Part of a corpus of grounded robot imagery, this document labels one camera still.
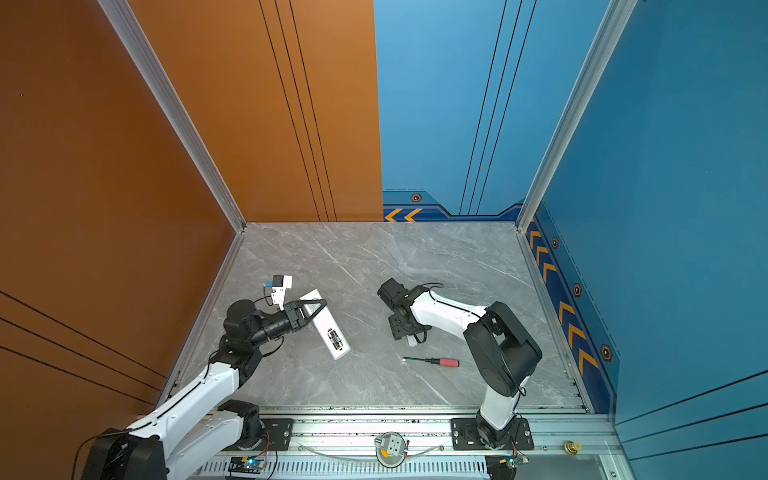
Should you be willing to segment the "white remote control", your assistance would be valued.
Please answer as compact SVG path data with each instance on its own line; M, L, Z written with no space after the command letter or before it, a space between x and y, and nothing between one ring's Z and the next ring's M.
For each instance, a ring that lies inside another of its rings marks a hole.
M320 292L315 289L301 296L300 300L320 298L324 299ZM331 313L328 302L326 309L315 318L312 325L320 335L334 361L343 358L351 351L349 342Z

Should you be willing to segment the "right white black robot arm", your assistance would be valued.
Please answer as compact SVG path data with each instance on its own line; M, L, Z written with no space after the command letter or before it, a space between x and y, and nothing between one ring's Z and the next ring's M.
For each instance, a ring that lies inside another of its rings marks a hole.
M391 310L394 339L416 346L426 342L430 330L439 329L466 343L486 391L474 422L452 422L454 448L533 450L529 423L517 408L543 358L540 346L506 304L482 307L453 301L434 292L441 286L431 282L408 289L390 278L377 295Z

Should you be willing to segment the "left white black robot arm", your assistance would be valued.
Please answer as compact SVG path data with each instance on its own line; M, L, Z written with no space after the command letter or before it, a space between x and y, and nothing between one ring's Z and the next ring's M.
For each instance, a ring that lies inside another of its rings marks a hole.
M310 324L324 299L297 300L271 314L251 300L227 309L224 334L188 385L124 430L88 441L84 479L186 479L227 446L261 439L259 409L232 399L254 374L262 345Z

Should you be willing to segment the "round grey power socket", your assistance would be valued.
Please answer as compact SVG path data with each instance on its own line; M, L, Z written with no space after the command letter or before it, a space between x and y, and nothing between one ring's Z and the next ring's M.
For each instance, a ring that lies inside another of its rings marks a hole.
M387 432L374 438L375 456L385 468L402 465L408 455L409 441L397 432Z

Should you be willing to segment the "right small circuit board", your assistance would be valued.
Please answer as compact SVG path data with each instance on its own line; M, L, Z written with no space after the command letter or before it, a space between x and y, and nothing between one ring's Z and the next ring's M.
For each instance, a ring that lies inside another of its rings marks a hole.
M503 458L499 461L500 465L504 465L507 469L517 469L522 465L526 465L530 462L530 459L521 451L513 451L511 455Z

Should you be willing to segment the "green circuit board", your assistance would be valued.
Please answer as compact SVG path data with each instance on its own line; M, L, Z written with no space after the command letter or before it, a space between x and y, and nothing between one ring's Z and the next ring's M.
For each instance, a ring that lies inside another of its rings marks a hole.
M260 475L267 468L268 462L256 456L233 456L229 460L227 475Z

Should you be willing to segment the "brass knob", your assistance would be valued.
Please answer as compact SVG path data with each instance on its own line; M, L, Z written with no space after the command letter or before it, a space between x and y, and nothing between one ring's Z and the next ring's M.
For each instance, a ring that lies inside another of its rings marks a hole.
M566 441L563 445L563 448L564 451L571 456L578 455L583 449L582 445L575 441Z

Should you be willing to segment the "red handled screwdriver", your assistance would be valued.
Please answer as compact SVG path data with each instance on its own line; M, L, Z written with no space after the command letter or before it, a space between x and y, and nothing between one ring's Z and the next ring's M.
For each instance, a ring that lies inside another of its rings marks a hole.
M459 368L460 362L456 359L450 359L450 358L416 358L416 357L403 357L403 360L405 361L414 361L414 362L422 362L432 365L438 365L441 367L447 367L447 368Z

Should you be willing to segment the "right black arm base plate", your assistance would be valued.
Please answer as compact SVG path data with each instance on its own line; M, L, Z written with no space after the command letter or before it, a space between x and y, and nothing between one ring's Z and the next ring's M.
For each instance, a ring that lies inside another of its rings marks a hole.
M520 450L535 448L527 419L515 416L502 430L494 429L482 417L451 420L451 438L455 450Z

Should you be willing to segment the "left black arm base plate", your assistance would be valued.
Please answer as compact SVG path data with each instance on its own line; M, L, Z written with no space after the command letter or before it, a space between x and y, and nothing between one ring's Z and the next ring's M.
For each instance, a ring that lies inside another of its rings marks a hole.
M265 449L284 452L289 449L294 420L292 418L261 418L254 432L247 432L246 438L235 446L239 451L261 452Z

